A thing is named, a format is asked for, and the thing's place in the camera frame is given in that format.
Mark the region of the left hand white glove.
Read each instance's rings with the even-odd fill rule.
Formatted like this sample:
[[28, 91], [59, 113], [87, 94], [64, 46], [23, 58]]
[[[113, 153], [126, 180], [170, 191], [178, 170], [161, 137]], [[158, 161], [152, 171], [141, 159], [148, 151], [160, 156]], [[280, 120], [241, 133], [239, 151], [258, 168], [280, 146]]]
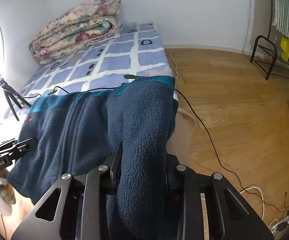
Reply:
[[7, 181], [8, 170], [0, 171], [0, 214], [11, 216], [12, 205], [16, 203], [15, 192], [13, 187]]

